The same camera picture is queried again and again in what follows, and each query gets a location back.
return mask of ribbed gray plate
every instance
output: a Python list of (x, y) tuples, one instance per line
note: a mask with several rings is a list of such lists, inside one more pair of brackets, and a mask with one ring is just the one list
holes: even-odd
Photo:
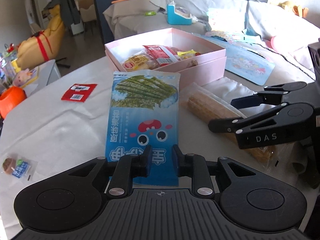
[(111, 200), (92, 223), (73, 232), (45, 234), (25, 229), (16, 240), (300, 240), (296, 230), (261, 234), (227, 220), (212, 200), (193, 197), (187, 189), (135, 189)]

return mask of open cardboard box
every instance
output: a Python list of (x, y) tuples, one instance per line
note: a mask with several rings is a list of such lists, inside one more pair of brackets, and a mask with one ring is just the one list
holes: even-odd
[(156, 68), (157, 71), (180, 73), (180, 89), (192, 82), (202, 86), (223, 76), (226, 50), (210, 41), (174, 28), (142, 33), (105, 44), (109, 56), (119, 71), (126, 72), (122, 63), (144, 49), (143, 45), (164, 45), (195, 50), (201, 55)]

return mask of red ribbon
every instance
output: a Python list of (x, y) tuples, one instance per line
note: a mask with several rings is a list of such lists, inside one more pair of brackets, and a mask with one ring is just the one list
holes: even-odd
[(45, 51), (45, 48), (44, 48), (44, 46), (43, 46), (43, 44), (42, 44), (42, 41), (40, 40), (40, 35), (41, 35), (41, 34), (45, 37), (45, 39), (46, 39), (46, 41), (47, 41), (47, 43), (48, 43), (48, 45), (49, 45), (50, 51), (51, 51), (51, 53), (52, 53), (51, 45), (50, 45), (50, 43), (49, 43), (49, 40), (48, 40), (47, 36), (44, 35), (43, 31), (40, 31), (40, 32), (39, 32), (39, 35), (38, 35), (36, 38), (37, 38), (37, 41), (38, 41), (38, 44), (39, 44), (39, 48), (40, 48), (40, 51), (41, 51), (41, 53), (42, 53), (42, 56), (43, 56), (44, 60), (45, 60), (45, 61), (49, 61), (48, 54), (47, 54), (47, 52)]

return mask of orange bowl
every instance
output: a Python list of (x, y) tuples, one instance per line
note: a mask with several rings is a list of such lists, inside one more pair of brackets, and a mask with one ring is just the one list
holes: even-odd
[(0, 96), (0, 115), (5, 118), (18, 104), (27, 98), (22, 88), (10, 87)]

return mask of black robotic gripper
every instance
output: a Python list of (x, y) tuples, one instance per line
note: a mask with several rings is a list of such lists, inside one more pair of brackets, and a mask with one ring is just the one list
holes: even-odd
[(174, 145), (174, 169), (192, 179), (191, 189), (133, 189), (133, 178), (149, 175), (151, 156), (148, 145), (118, 162), (98, 157), (23, 189), (14, 201), (23, 229), (14, 239), (307, 239), (297, 229), (307, 203), (296, 188), (227, 157), (183, 155)]

